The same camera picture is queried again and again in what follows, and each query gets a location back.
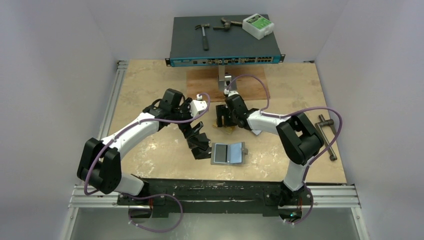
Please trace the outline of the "black credit card stack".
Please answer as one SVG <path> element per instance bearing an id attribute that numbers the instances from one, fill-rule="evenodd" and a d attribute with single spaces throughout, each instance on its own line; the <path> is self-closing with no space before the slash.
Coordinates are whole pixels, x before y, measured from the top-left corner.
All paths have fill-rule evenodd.
<path id="1" fill-rule="evenodd" d="M 212 148 L 210 143 L 211 140 L 207 137 L 206 133 L 200 133 L 187 140 L 188 147 L 196 160 L 211 158 Z"/>

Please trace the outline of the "single black credit card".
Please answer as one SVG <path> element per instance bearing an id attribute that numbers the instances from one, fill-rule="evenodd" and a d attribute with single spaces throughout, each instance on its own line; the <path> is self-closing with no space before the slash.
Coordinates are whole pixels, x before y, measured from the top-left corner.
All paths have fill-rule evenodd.
<path id="1" fill-rule="evenodd" d="M 216 144 L 214 146 L 214 162 L 215 163 L 226 163 L 228 155 L 228 146 L 226 144 Z"/>

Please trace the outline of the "grey card holder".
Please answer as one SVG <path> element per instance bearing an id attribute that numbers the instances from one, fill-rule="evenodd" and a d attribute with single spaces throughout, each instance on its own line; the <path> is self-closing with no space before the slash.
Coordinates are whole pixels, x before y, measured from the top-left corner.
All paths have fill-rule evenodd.
<path id="1" fill-rule="evenodd" d="M 214 162 L 216 144 L 224 144 L 228 146 L 226 163 Z M 246 156 L 248 155 L 248 153 L 249 153 L 249 150 L 246 148 L 245 142 L 236 142 L 231 144 L 214 142 L 211 146 L 210 164 L 211 165 L 231 165 L 231 166 L 243 165 L 246 162 Z"/>

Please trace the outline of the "orange credit card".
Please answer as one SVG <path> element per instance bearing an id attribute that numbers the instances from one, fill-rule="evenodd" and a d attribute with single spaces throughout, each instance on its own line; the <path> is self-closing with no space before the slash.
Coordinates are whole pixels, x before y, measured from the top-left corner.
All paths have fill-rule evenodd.
<path id="1" fill-rule="evenodd" d="M 222 123 L 215 122 L 212 126 L 215 129 L 217 129 L 217 130 L 219 130 L 219 131 L 221 131 L 225 134 L 228 134 L 228 135 L 231 135 L 234 132 L 234 130 L 236 129 L 236 126 L 226 126 L 223 122 Z"/>

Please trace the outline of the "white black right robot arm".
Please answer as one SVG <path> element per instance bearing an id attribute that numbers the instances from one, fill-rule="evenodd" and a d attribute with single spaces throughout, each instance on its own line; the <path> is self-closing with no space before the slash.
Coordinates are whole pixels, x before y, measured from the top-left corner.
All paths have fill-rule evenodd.
<path id="1" fill-rule="evenodd" d="M 217 127 L 237 126 L 255 134 L 262 132 L 279 137 L 289 159 L 282 181 L 280 196 L 288 204 L 300 198 L 305 185 L 306 171 L 312 159 L 324 146 L 324 140 L 303 112 L 288 116 L 266 113 L 258 108 L 248 108 L 239 94 L 225 98 L 224 104 L 215 107 Z"/>

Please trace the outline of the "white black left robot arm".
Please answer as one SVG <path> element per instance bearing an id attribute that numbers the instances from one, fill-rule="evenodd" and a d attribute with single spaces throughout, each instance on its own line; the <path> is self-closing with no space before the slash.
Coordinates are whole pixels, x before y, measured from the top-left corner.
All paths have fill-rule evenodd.
<path id="1" fill-rule="evenodd" d="M 162 98 L 147 106 L 131 123 L 101 140 L 90 138 L 84 145 L 77 177 L 84 182 L 84 194 L 118 192 L 129 195 L 138 205 L 146 203 L 149 191 L 141 178 L 122 172 L 122 158 L 141 141 L 169 124 L 176 124 L 195 159 L 211 156 L 210 140 L 200 133 L 203 123 L 191 123 L 204 115 L 211 99 L 200 93 L 196 99 L 184 97 L 175 89 L 167 89 Z"/>

